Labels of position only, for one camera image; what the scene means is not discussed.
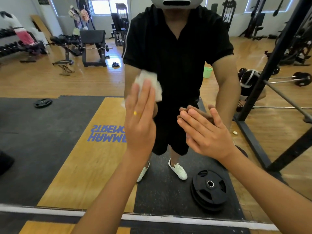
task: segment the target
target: white tissue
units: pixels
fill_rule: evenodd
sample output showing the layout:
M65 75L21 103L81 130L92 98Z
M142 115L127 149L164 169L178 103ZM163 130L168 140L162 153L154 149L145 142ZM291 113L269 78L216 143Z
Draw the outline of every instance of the white tissue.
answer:
M135 83L137 83L140 86L140 91L139 91L139 96L141 94L142 91L142 87L143 87L143 82L145 79L150 79L151 81L151 85L152 87L155 89L155 102L160 102L162 100L162 88L161 85L159 83L159 81L157 80L157 74L153 73L153 72L149 72L146 70L141 70L141 74L139 76L137 76L137 78L135 78Z

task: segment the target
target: pink shorts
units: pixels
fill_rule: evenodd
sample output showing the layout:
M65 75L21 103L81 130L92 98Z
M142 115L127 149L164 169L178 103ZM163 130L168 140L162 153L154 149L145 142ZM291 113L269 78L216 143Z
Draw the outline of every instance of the pink shorts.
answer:
M25 45L29 45L35 42L29 33L27 33L27 31L16 32L16 35Z

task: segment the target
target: white sneaker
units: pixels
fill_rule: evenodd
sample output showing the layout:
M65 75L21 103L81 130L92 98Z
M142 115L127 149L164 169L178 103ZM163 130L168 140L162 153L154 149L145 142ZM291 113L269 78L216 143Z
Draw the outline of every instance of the white sneaker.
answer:
M171 159L169 159L169 162L168 162L168 165L169 167L171 167L171 169L175 172L175 174L178 175L178 177L181 179L181 180L186 180L188 178L188 175L186 174L185 170L183 169L183 167L180 166L179 163L176 163L174 165L174 168L171 166L170 164L170 161Z
M148 168L149 168L149 166L148 166L147 168L146 168L146 167L143 168L143 170L142 170L140 176L138 177L137 182L140 182L140 181L142 180L142 178L144 177L144 175L145 175L145 173L146 173L146 171L147 171Z

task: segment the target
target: green bucket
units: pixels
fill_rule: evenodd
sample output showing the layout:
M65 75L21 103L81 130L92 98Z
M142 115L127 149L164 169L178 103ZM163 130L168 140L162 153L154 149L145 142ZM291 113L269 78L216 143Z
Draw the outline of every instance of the green bucket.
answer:
M204 67L204 78L209 78L213 69L211 67Z

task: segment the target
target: black shorts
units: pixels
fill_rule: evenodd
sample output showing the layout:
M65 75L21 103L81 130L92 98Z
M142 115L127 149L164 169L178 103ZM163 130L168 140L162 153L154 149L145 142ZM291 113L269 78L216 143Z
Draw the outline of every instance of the black shorts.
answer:
M187 108L188 105L198 108L196 102L179 105L158 103L158 113L154 118L156 124L156 140L153 153L162 155L167 151L168 145L170 145L179 155L187 154L188 145L186 144L186 134L177 123L177 116L180 114L179 108Z

